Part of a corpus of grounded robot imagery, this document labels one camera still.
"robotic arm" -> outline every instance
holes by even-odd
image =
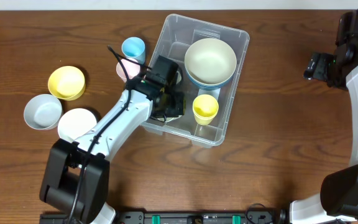
[[[358,220],[358,10],[339,21],[334,55],[314,53],[304,77],[349,90],[353,147],[349,168],[327,176],[321,193],[290,205],[290,223],[344,223]]]
[[[175,91],[177,80],[181,79],[178,77],[181,75],[177,72],[178,68],[177,63],[159,56],[152,71],[147,71],[144,78],[136,76],[128,79],[117,104],[92,130],[74,143],[59,139],[49,154],[40,199],[70,213],[80,178],[70,172],[69,167],[80,167],[84,160],[89,160],[73,216],[80,223],[112,223],[116,213],[105,202],[109,163],[135,128],[150,117],[166,119],[184,114],[184,94]],[[120,112],[128,98],[130,101],[127,108]],[[87,158],[86,152],[99,132],[102,135],[97,138],[94,150]]]

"green tape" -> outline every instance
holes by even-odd
[[[241,224],[241,217],[239,215],[233,215],[233,224]]]
[[[152,216],[152,224],[160,224],[160,216],[159,215]]]

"table surface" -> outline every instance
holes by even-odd
[[[57,130],[23,120],[26,103],[48,93],[58,67],[88,73],[85,94],[64,110],[106,114],[123,83],[106,45],[146,41],[148,55],[171,13],[250,35],[224,142],[211,149],[137,128],[111,164],[108,203],[148,211],[284,208],[317,194],[323,179],[347,167],[352,146],[346,91],[303,79],[312,52],[333,52],[344,11],[1,11],[0,223],[37,223],[56,211],[39,190]]]

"cup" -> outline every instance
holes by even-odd
[[[140,64],[146,61],[146,46],[142,39],[130,37],[122,43],[121,50],[126,58],[134,58]]]
[[[59,137],[73,142],[96,126],[96,117],[92,112],[83,108],[72,109],[65,113],[57,126]]]
[[[211,95],[200,95],[193,101],[194,117],[200,125],[209,125],[217,115],[218,110],[218,101]]]
[[[85,91],[85,76],[76,67],[60,67],[50,75],[48,89],[53,96],[59,99],[76,100]]]
[[[135,59],[133,58],[129,58],[128,60],[131,60],[133,62],[137,62]],[[128,62],[125,59],[121,59],[122,64],[124,65],[125,69],[127,70],[129,79],[134,78],[137,74],[139,74],[140,72],[140,65],[137,65],[135,63],[132,62]],[[122,69],[121,65],[119,63],[117,63],[116,66],[116,71],[118,76],[124,81],[127,81],[127,78],[125,77],[125,73],[124,70]]]
[[[24,121],[36,130],[49,130],[57,126],[62,114],[62,104],[56,97],[41,94],[32,98],[25,106]]]

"blue cup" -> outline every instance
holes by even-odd
[[[141,64],[146,61],[146,46],[143,40],[138,37],[126,39],[122,43],[121,50],[126,58],[133,58]]]

